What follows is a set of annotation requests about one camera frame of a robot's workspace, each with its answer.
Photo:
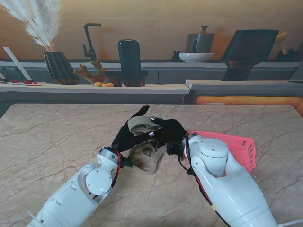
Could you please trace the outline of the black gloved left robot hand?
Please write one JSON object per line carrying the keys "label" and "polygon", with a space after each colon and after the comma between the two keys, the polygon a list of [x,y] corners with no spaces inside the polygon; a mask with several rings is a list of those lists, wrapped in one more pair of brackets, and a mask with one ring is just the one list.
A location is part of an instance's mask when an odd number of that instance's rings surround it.
{"label": "black gloved left robot hand", "polygon": [[141,144],[144,141],[148,141],[154,136],[153,132],[145,133],[142,135],[133,135],[128,128],[128,121],[121,127],[117,136],[112,142],[111,148],[118,152],[127,151],[133,148],[135,145]]}

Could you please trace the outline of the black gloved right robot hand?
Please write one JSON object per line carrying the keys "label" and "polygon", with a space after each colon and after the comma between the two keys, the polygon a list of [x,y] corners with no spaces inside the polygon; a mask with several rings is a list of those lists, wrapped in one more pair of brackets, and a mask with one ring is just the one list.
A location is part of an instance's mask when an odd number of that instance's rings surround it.
{"label": "black gloved right robot hand", "polygon": [[160,126],[160,129],[149,132],[150,138],[154,139],[159,145],[167,145],[167,150],[171,153],[171,146],[180,146],[183,139],[188,135],[188,132],[175,119],[161,119],[158,117],[151,117],[151,122]]}

